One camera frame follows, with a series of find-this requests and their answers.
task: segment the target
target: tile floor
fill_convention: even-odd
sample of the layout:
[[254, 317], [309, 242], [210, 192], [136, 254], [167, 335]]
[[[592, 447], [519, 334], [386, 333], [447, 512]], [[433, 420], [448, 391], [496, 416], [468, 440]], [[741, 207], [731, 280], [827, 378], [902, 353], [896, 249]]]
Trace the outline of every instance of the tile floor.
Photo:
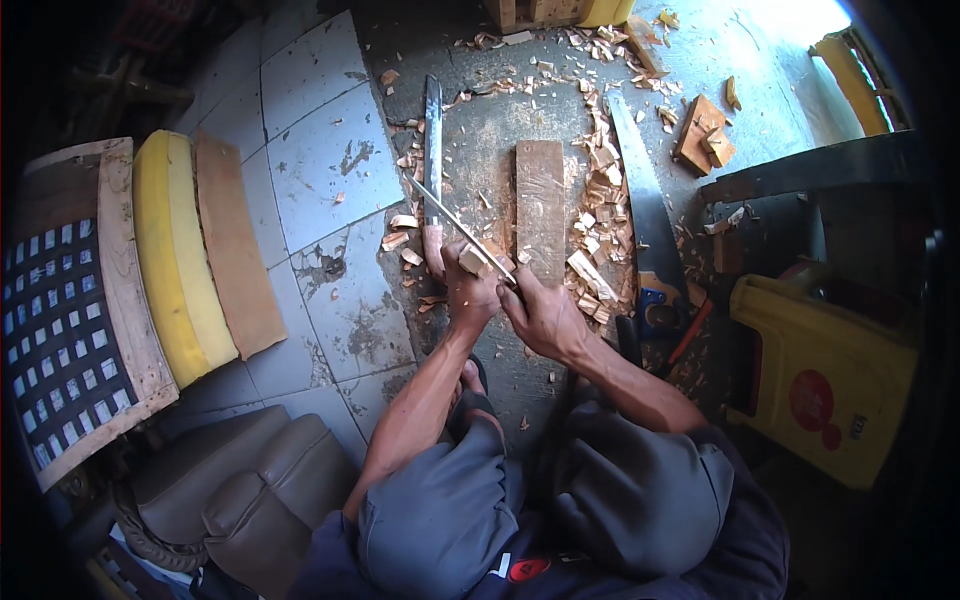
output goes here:
[[[383, 209], [403, 199], [392, 144], [349, 12], [290, 0], [202, 62], [197, 128], [240, 149], [254, 234], [289, 339], [182, 391], [170, 435], [283, 404], [317, 413], [359, 465], [387, 402], [416, 368], [410, 332], [376, 262]], [[346, 199], [334, 203], [337, 193]]]

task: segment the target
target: leg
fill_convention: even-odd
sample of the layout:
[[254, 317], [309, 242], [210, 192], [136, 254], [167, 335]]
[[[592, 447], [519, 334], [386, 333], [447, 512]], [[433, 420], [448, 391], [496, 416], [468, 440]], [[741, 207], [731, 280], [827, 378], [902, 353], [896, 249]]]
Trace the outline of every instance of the leg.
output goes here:
[[716, 446], [654, 433], [595, 401], [573, 409], [565, 434], [554, 510], [582, 549], [628, 577], [679, 575], [704, 559], [733, 481]]
[[373, 485], [359, 516], [367, 576], [388, 592], [426, 600], [472, 588], [517, 531], [517, 485], [504, 454], [500, 429], [473, 416], [457, 445], [436, 444]]

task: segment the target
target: hand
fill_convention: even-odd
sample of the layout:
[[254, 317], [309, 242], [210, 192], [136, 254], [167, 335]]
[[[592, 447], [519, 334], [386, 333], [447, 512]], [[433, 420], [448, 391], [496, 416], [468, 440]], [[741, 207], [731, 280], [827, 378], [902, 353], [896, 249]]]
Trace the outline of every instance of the hand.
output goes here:
[[516, 335], [534, 352], [567, 366], [587, 352], [593, 333], [570, 294], [560, 285], [544, 287], [529, 269], [514, 271], [526, 306], [505, 285], [496, 287]]
[[496, 272], [481, 279], [465, 271], [459, 258], [466, 246], [467, 240], [457, 240], [441, 250], [446, 270], [447, 306], [451, 327], [479, 336], [487, 321], [500, 309], [496, 296], [498, 278]]

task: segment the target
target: person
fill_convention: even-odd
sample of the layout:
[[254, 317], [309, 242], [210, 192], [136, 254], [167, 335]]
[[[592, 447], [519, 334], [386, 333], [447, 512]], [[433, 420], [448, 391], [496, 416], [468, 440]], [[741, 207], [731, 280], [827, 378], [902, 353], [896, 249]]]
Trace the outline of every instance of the person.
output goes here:
[[[465, 244], [443, 249], [449, 326], [380, 418], [288, 599], [782, 597], [784, 525], [723, 433], [592, 333], [563, 287], [521, 267], [521, 301], [460, 267]], [[471, 355], [501, 308], [577, 377], [537, 509]], [[444, 428], [453, 443], [438, 443]]]

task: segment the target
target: flip-flop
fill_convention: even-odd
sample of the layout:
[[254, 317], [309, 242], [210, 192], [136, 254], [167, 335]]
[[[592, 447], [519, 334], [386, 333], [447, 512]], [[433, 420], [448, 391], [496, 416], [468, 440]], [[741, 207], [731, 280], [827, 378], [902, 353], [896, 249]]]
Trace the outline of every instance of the flip-flop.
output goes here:
[[[484, 390], [487, 388], [487, 372], [483, 368], [483, 363], [480, 362], [480, 359], [477, 358], [476, 354], [471, 353], [469, 360], [473, 361], [473, 364], [476, 365], [478, 376], [480, 378], [480, 384], [483, 386]], [[467, 412], [472, 409], [482, 410], [485, 413], [489, 413], [496, 418], [496, 413], [493, 411], [493, 405], [490, 404], [490, 400], [485, 394], [478, 394], [468, 389], [466, 386], [461, 392], [460, 397], [457, 398], [457, 403], [453, 405], [453, 410], [450, 412], [450, 417], [446, 420], [446, 430], [450, 433], [450, 437], [453, 438], [455, 443], [459, 443], [464, 436], [466, 436], [469, 429], [467, 424]]]

